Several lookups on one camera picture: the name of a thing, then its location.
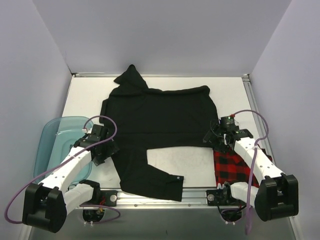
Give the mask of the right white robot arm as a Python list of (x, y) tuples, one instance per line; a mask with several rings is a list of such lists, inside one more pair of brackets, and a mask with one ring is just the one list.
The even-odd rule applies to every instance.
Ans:
[(203, 142), (211, 144), (219, 153), (239, 155), (250, 168), (249, 174), (258, 182), (258, 187), (240, 180), (225, 182), (214, 198), (218, 206), (243, 202), (255, 208), (264, 222), (293, 217), (299, 213), (297, 178), (275, 166), (258, 146), (251, 132), (235, 124), (233, 115), (212, 122)]

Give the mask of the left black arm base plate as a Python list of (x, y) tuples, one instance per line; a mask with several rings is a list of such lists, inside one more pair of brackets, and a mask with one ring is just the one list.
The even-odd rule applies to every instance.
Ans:
[(116, 190), (101, 190), (94, 197), (92, 203), (107, 207), (115, 207), (117, 205), (118, 192)]

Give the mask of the back aluminium table rail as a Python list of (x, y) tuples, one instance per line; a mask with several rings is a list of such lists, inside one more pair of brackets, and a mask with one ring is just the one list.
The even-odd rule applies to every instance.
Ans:
[[(106, 77), (118, 77), (120, 73), (104, 73), (104, 72), (78, 72), (72, 73), (73, 76), (78, 78), (106, 78)], [(231, 75), (219, 75), (219, 74), (154, 74), (154, 73), (141, 73), (140, 74), (143, 78), (147, 77), (159, 77), (159, 78), (166, 78), (166, 77), (178, 77), (178, 78), (193, 78), (193, 77), (213, 77), (213, 78), (245, 78), (249, 79), (250, 74), (231, 74)]]

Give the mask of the black long sleeve shirt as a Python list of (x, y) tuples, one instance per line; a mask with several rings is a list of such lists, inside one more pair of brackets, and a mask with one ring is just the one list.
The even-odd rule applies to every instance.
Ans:
[(160, 90), (148, 87), (134, 65), (115, 79), (117, 87), (102, 102), (100, 123), (115, 132), (119, 152), (112, 156), (124, 192), (181, 201), (184, 177), (148, 163), (147, 151), (203, 147), (217, 108), (206, 85)]

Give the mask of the red black plaid shirt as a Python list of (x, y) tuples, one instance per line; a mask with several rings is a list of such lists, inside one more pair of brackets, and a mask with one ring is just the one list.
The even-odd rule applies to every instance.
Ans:
[(250, 167), (243, 158), (228, 146), (213, 146), (215, 181), (218, 186), (225, 182), (249, 182)]

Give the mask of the translucent blue plastic bin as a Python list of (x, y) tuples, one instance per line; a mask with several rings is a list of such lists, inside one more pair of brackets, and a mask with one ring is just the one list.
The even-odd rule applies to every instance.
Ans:
[(49, 121), (40, 137), (33, 176), (60, 165), (69, 154), (74, 143), (84, 136), (84, 116), (65, 116)]

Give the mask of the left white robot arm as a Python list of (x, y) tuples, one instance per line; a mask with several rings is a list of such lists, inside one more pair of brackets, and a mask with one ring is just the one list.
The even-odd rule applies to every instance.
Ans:
[(93, 125), (74, 143), (61, 167), (40, 183), (31, 183), (25, 190), (22, 223), (57, 233), (74, 209), (82, 205), (101, 208), (107, 199), (98, 182), (82, 179), (69, 187), (90, 162), (98, 166), (118, 152), (113, 137), (107, 127)]

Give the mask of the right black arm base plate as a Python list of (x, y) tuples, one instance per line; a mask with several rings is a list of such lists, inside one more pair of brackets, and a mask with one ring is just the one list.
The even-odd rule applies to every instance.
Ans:
[(231, 185), (225, 182), (222, 185), (219, 183), (217, 188), (207, 189), (206, 200), (208, 206), (238, 206), (243, 207), (246, 203), (242, 200), (232, 197)]

